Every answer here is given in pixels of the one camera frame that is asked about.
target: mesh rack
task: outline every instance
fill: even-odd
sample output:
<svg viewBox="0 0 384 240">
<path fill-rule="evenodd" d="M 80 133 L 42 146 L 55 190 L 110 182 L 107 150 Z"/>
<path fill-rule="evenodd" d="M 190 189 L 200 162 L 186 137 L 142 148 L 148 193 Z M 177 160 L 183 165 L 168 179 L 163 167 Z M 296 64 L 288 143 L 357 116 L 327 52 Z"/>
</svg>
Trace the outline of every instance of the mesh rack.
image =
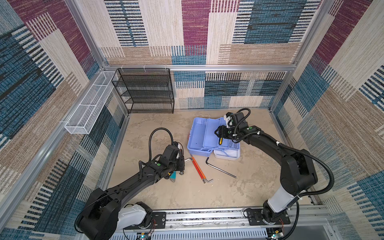
<svg viewBox="0 0 384 240">
<path fill-rule="evenodd" d="M 113 89 L 112 79 L 117 79 L 113 71 L 104 71 L 98 76 L 65 124 L 65 129 L 70 134 L 89 134 L 91 132 Z"/>
<path fill-rule="evenodd" d="M 173 113 L 175 100 L 167 68 L 119 68 L 113 85 L 129 113 Z"/>
</svg>

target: black mounting plate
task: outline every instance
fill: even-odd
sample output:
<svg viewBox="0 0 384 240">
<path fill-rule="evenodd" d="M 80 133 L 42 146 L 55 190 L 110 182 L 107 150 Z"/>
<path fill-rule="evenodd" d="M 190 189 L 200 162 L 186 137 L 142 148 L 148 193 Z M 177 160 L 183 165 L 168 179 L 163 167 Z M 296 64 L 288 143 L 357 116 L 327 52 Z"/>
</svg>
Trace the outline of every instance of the black mounting plate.
<svg viewBox="0 0 384 240">
<path fill-rule="evenodd" d="M 247 213 L 246 216 L 250 216 L 248 218 L 249 225 L 250 226 L 259 226 L 259 225 L 268 225 L 263 221 L 263 216 L 261 214 L 262 209 L 246 209 L 245 212 Z M 286 217 L 287 211 L 284 211 L 281 215 L 281 220 L 284 224 L 291 224 L 291 220 L 289 220 L 289 217 Z"/>
<path fill-rule="evenodd" d="M 152 218 L 155 219 L 155 221 L 156 221 L 156 229 L 166 228 L 166 220 L 167 220 L 167 213 L 166 212 L 153 212 Z M 153 221 L 151 221 L 151 223 L 149 224 L 149 226 L 146 229 L 150 230 L 152 228 L 152 226 L 153 226 Z M 139 226 L 137 226 L 137 225 L 132 225 L 132 226 L 124 228 L 124 230 L 132 230 L 132 229 L 144 230 L 144 229 L 139 228 Z"/>
</svg>

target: white wire mesh basket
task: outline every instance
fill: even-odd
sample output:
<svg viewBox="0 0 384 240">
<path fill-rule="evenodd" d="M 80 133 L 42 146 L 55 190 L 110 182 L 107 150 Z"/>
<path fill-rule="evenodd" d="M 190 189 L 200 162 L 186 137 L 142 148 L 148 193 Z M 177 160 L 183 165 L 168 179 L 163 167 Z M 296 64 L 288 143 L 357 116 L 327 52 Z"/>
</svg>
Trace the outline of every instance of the white wire mesh basket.
<svg viewBox="0 0 384 240">
<path fill-rule="evenodd" d="M 110 95 L 115 72 L 103 71 L 65 124 L 70 134 L 89 134 Z"/>
</svg>

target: black wire mesh shelf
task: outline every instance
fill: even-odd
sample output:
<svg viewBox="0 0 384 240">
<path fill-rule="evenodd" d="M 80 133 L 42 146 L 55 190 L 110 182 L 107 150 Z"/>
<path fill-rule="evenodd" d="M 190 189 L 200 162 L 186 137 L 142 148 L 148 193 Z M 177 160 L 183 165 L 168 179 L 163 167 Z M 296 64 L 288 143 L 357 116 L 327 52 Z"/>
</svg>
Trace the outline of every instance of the black wire mesh shelf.
<svg viewBox="0 0 384 240">
<path fill-rule="evenodd" d="M 129 113 L 173 113 L 175 99 L 167 68 L 119 68 L 112 81 Z"/>
</svg>

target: beige table surface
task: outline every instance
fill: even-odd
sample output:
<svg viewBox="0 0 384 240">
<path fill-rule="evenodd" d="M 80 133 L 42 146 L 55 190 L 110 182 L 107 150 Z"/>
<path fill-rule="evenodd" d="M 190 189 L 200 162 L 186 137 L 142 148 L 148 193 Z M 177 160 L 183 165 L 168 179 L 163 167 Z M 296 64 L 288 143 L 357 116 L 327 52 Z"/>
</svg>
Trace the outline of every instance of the beige table surface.
<svg viewBox="0 0 384 240">
<path fill-rule="evenodd" d="M 250 126 L 256 125 L 280 140 L 267 109 L 251 109 L 247 118 Z M 132 114 L 120 152 L 113 169 L 109 187 L 118 185 L 139 171 L 138 161 L 148 161 L 148 140 L 151 132 L 158 127 L 169 129 L 174 141 L 181 142 L 185 157 L 188 135 L 195 117 L 219 118 L 237 109 L 214 111 L 175 111 L 174 114 Z M 169 135 L 157 131 L 152 137 L 152 157 L 163 153 L 170 143 Z M 161 179 L 144 189 L 130 203 L 142 201 L 152 209 L 187 209 L 207 207 L 261 206 L 279 188 L 280 166 L 270 156 L 256 147 L 241 142 L 240 158 L 236 161 L 218 159 L 212 153 L 209 162 L 235 176 L 222 173 L 207 164 L 206 157 L 194 155 L 200 168 L 212 183 L 204 184 L 193 163 L 185 164 L 184 175 L 176 175 L 176 181 Z M 310 204 L 305 197 L 300 204 Z"/>
</svg>

